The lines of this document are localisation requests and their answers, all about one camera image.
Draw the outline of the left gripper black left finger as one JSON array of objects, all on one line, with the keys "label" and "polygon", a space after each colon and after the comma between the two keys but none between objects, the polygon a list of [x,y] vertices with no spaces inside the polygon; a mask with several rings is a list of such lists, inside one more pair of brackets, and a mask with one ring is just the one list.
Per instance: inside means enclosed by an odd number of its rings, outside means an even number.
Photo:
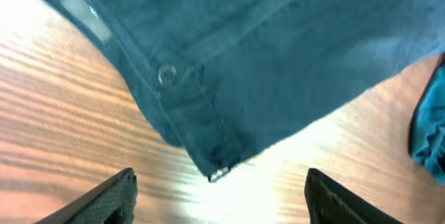
[{"label": "left gripper black left finger", "polygon": [[125,168],[36,224],[133,224],[137,177]]}]

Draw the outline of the dark blue shorts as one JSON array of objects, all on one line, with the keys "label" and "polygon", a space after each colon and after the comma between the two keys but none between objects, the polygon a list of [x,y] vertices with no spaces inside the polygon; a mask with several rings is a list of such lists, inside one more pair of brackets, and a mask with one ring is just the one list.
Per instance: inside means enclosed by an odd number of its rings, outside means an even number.
[{"label": "dark blue shorts", "polygon": [[444,0],[44,1],[210,181],[444,50]]}]

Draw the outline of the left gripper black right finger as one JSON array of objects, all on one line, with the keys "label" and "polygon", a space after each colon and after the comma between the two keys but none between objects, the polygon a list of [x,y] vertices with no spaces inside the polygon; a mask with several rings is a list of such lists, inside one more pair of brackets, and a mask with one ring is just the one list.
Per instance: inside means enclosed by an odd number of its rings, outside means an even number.
[{"label": "left gripper black right finger", "polygon": [[307,172],[305,200],[311,224],[402,224],[315,168]]}]

